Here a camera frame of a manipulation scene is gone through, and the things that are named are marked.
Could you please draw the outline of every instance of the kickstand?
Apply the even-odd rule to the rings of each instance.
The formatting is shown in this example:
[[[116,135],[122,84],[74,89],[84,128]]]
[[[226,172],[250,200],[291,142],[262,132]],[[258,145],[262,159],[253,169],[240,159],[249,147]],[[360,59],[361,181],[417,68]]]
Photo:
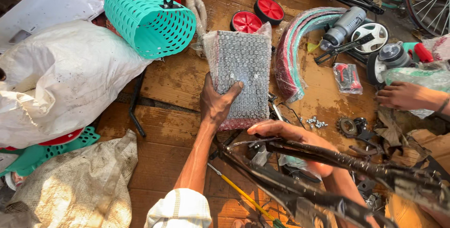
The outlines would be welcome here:
[[[138,119],[135,116],[135,108],[136,108],[136,104],[139,98],[139,93],[140,93],[140,88],[142,87],[142,82],[145,76],[145,71],[147,70],[147,67],[143,70],[143,72],[139,75],[139,79],[136,82],[135,85],[135,90],[133,92],[133,96],[131,97],[131,103],[130,103],[130,108],[128,110],[128,114],[131,117],[131,120],[133,120],[133,122],[136,125],[136,128],[139,131],[139,134],[144,138],[147,134],[145,134],[145,132],[143,131],[143,128],[140,126]]]

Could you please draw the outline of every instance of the bracelet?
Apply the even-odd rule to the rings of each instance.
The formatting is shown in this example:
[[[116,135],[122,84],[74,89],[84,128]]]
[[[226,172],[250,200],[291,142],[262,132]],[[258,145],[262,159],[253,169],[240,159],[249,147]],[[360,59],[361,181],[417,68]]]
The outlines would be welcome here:
[[[442,110],[444,110],[447,107],[447,105],[449,104],[449,101],[450,101],[450,95],[447,95],[447,99],[444,101],[444,104],[442,104],[442,106],[436,112],[441,113]]]

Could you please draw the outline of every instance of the packaged grips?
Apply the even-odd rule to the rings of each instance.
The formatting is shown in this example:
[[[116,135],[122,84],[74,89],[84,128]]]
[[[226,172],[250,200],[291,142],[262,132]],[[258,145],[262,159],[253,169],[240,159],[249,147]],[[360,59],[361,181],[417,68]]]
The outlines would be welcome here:
[[[335,63],[333,71],[341,93],[363,94],[363,87],[356,71],[356,64]]]
[[[244,82],[219,130],[249,128],[269,118],[271,38],[269,23],[253,34],[211,31],[203,36],[214,90],[225,94],[234,83]]]

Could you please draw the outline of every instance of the training wheel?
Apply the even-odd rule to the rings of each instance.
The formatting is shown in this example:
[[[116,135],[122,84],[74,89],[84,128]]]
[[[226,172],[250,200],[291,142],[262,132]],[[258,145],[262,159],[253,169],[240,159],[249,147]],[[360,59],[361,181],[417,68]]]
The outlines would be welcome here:
[[[274,0],[256,0],[253,5],[255,14],[264,22],[271,25],[278,25],[284,18],[284,11]]]
[[[367,60],[367,79],[370,84],[375,86],[383,83],[382,72],[385,70],[387,70],[387,66],[380,61],[378,52],[370,53]]]
[[[358,27],[352,34],[352,41],[355,41],[369,33],[372,33],[374,36],[374,40],[369,41],[366,44],[360,45],[355,48],[355,50],[361,54],[370,54],[373,52],[377,52],[378,50],[383,47],[388,39],[389,39],[389,33],[387,32],[387,29],[385,26],[379,23],[368,23],[363,24],[360,27]]]
[[[255,33],[262,26],[261,20],[256,14],[249,11],[236,12],[231,18],[229,28],[231,31]]]

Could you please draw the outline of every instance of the white sack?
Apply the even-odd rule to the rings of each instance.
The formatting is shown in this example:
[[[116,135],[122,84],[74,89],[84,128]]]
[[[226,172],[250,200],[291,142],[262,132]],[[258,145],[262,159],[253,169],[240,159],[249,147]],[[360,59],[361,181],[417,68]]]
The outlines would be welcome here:
[[[127,185],[137,162],[136,134],[131,130],[123,138],[53,157],[18,188],[6,214],[0,213],[0,227],[129,227]]]
[[[151,62],[87,21],[28,37],[0,56],[0,147],[26,148],[89,125]]]

